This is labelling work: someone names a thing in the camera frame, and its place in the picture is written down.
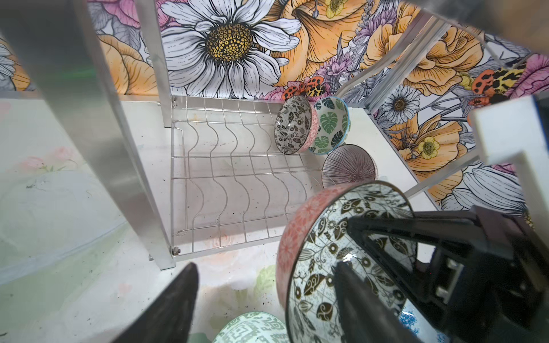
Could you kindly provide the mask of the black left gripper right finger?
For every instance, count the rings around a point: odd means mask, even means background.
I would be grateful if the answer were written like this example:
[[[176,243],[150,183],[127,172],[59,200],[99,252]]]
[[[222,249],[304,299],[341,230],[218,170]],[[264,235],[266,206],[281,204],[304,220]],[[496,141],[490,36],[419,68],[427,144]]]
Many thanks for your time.
[[[335,267],[335,292],[347,342],[419,342],[344,262]]]

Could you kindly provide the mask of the green leaf pattern bowl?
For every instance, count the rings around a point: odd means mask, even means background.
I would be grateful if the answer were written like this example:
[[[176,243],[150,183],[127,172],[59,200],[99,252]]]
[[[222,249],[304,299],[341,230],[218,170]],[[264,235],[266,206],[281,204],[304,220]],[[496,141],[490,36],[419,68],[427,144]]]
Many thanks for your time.
[[[338,97],[320,99],[313,109],[316,111],[319,127],[309,150],[313,154],[329,154],[345,142],[350,130],[349,109]]]

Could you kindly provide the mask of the teal geometric pattern bowl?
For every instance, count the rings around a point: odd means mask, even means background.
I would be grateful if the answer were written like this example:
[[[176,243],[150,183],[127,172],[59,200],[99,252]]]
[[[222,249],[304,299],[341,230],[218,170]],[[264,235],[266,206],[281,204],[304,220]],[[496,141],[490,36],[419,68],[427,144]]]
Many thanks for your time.
[[[241,314],[226,324],[213,342],[289,342],[285,324],[266,312]]]

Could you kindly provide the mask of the purple striped bowl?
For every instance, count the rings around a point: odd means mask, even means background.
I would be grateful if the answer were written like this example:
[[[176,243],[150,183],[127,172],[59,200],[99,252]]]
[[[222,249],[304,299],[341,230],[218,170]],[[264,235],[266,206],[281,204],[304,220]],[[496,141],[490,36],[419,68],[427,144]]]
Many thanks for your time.
[[[322,168],[324,188],[337,184],[373,181],[377,176],[374,159],[355,144],[344,144],[335,148],[328,154]]]

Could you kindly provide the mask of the black white floral bowl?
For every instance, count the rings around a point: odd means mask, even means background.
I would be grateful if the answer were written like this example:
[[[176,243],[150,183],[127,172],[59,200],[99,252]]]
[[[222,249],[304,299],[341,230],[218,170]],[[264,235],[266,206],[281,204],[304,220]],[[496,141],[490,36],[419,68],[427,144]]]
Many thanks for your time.
[[[319,119],[313,105],[303,96],[287,100],[274,123],[274,142],[286,155],[309,149],[319,130]]]

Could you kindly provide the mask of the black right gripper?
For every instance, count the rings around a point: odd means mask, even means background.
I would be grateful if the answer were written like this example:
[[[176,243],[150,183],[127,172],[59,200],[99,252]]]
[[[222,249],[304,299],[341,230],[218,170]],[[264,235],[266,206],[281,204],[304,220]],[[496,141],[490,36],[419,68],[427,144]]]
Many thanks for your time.
[[[353,270],[389,309],[411,301],[454,342],[548,341],[548,248],[521,217],[492,210],[353,217]],[[417,260],[417,243],[435,248]],[[410,285],[378,261],[405,270]]]

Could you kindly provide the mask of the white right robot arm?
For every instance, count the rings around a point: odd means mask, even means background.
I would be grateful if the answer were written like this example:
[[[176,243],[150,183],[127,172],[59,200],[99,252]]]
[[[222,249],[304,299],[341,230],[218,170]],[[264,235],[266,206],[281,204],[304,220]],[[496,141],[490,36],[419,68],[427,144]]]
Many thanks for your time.
[[[355,217],[347,231],[454,342],[547,342],[548,94],[484,107],[470,119],[480,159],[515,166],[531,223],[474,207],[410,220]],[[432,259],[407,271],[371,234],[429,244]]]

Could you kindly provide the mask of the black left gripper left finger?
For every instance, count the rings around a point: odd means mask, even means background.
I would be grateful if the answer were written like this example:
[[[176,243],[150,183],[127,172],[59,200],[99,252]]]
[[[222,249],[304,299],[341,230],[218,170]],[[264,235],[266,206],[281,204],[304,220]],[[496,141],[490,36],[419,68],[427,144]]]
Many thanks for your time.
[[[186,342],[192,326],[199,283],[197,265],[191,262],[114,341]]]

